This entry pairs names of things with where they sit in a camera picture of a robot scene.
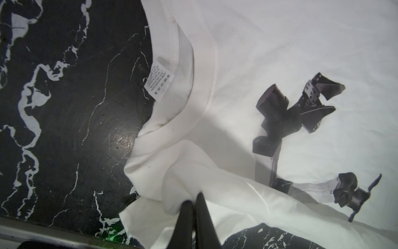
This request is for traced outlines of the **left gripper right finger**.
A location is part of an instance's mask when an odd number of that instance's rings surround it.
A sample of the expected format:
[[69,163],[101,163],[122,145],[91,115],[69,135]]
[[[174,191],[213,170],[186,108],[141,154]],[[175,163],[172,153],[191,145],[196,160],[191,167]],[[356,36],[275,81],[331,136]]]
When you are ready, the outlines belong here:
[[195,242],[197,249],[222,249],[203,193],[195,201]]

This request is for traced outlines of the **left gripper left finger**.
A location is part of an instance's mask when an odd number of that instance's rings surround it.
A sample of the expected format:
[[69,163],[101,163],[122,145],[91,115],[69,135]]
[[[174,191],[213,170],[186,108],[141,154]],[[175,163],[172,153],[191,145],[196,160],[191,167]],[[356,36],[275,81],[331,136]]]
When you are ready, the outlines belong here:
[[173,235],[167,249],[191,249],[194,226],[194,205],[192,201],[182,203]]

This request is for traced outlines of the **white printed t-shirt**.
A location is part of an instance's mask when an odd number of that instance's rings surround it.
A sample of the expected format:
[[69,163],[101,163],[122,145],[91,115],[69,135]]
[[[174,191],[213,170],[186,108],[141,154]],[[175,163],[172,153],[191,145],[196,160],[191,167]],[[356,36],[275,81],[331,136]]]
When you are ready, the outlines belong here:
[[152,115],[120,214],[168,246],[203,194],[218,241],[398,246],[397,1],[142,1]]

